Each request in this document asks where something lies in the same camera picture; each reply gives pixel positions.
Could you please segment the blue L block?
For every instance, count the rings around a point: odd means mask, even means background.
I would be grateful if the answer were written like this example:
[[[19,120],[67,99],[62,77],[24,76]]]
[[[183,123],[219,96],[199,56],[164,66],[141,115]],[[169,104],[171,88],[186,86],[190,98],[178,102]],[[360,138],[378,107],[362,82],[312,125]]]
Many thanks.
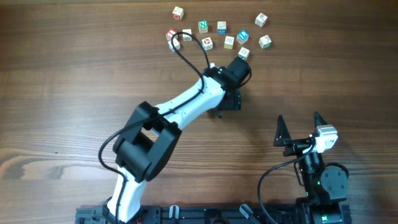
[[[249,39],[249,34],[246,30],[242,30],[237,34],[237,42],[241,45],[245,44]]]

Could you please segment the white block far right top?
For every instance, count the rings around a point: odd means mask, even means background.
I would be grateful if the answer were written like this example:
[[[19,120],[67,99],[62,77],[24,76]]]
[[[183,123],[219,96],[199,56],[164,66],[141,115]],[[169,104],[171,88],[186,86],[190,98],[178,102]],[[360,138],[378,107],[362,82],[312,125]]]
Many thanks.
[[[268,19],[268,17],[267,17],[265,14],[263,14],[263,13],[260,12],[260,13],[258,14],[258,16],[255,18],[254,23],[255,23],[257,26],[259,26],[259,27],[263,27],[263,26],[266,24],[267,19]]]

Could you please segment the red I block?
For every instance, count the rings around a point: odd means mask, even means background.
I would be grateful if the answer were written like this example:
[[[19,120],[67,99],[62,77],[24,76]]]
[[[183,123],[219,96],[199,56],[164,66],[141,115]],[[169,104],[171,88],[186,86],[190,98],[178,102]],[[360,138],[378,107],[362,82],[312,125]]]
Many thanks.
[[[175,39],[178,39],[177,31],[173,29],[169,29],[165,36],[168,41],[172,40],[173,36],[175,36]]]

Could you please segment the red-sided block top left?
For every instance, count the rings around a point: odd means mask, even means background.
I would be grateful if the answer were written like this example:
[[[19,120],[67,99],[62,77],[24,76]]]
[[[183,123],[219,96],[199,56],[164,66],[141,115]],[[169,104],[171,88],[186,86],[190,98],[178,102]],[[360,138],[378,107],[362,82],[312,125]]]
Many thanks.
[[[172,15],[173,15],[174,19],[179,20],[179,21],[182,20],[183,14],[184,14],[183,8],[178,7],[178,6],[174,7],[174,9],[172,11]]]

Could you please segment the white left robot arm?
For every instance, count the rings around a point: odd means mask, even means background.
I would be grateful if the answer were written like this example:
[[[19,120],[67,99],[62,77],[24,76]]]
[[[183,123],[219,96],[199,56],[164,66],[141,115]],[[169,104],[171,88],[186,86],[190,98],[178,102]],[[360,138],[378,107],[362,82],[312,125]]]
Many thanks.
[[[110,136],[118,180],[103,205],[110,223],[128,223],[138,213],[146,184],[169,161],[183,129],[208,110],[238,110],[240,87],[252,76],[249,64],[236,57],[227,67],[204,69],[192,87],[156,106],[144,101],[125,127]]]

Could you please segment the green Z block lower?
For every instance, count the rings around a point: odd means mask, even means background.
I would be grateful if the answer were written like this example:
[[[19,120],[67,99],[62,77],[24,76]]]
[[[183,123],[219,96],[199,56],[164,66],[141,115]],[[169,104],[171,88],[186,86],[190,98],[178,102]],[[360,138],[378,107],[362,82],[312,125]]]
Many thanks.
[[[241,47],[238,52],[238,57],[246,61],[249,57],[250,50],[244,47]]]

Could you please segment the yellow-sided S block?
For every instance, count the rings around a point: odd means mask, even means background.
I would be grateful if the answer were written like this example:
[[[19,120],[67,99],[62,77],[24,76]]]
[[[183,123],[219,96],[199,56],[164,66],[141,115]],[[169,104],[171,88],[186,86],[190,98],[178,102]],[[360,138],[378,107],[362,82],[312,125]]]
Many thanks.
[[[234,45],[234,37],[226,36],[224,40],[224,48],[233,49],[233,45]]]

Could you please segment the white blue-sided block left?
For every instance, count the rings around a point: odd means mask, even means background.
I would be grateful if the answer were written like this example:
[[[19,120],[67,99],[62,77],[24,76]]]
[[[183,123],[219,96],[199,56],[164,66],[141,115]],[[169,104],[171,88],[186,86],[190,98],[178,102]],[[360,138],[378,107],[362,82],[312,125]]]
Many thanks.
[[[169,48],[172,52],[175,52],[176,50],[180,50],[180,42],[177,39],[172,39],[168,41]]]

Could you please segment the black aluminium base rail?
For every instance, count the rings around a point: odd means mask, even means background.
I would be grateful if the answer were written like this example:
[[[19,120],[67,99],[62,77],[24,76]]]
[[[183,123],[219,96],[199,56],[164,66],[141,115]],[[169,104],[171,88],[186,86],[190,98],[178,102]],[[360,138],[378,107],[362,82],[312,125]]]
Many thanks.
[[[266,207],[277,223],[352,224],[348,205],[308,207],[305,204],[274,204]],[[242,204],[237,207],[170,207],[142,206],[129,223],[272,223],[260,207]],[[112,214],[102,206],[80,208],[75,223],[114,223]]]

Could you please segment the green N block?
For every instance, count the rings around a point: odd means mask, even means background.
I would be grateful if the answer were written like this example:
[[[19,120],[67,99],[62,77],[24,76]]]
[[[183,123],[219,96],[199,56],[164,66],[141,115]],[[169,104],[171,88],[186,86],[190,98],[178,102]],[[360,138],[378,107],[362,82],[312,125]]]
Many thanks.
[[[203,20],[198,22],[198,31],[201,34],[207,33],[208,32],[208,21]]]

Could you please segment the green Z block far right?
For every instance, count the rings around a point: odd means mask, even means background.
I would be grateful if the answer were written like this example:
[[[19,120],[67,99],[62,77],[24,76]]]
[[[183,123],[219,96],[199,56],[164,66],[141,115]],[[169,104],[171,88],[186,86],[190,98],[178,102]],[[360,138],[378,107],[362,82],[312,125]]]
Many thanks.
[[[262,49],[267,49],[272,45],[271,38],[268,35],[262,36],[259,39],[259,45]]]

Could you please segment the white plain block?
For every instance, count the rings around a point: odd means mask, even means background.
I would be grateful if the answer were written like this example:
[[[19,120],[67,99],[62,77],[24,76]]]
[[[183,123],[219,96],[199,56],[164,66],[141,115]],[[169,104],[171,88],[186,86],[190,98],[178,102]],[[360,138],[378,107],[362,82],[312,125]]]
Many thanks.
[[[183,29],[182,32],[183,32],[183,34],[182,34],[183,41],[185,41],[185,42],[192,41],[192,37],[191,37],[192,30],[191,29]]]

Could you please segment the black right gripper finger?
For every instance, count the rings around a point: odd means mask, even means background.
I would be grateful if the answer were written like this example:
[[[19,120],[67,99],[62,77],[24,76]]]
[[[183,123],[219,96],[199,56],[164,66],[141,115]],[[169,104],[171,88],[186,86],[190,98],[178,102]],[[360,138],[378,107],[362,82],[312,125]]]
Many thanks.
[[[314,121],[314,126],[318,127],[318,126],[323,126],[323,125],[327,125],[328,123],[321,117],[321,115],[319,114],[319,112],[314,112],[313,114],[313,121]]]
[[[274,138],[274,147],[284,147],[291,144],[292,138],[285,123],[284,117],[280,114],[277,118],[277,129]]]

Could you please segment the green z block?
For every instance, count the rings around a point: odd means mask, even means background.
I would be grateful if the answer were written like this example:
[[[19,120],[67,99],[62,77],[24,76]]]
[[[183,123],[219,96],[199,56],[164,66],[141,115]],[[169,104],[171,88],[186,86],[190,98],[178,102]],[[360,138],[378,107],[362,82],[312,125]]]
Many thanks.
[[[267,49],[272,45],[271,38],[268,35],[262,36],[259,39],[259,45],[262,49]]]
[[[238,52],[238,57],[246,61],[249,57],[250,50],[244,47],[241,47]]]

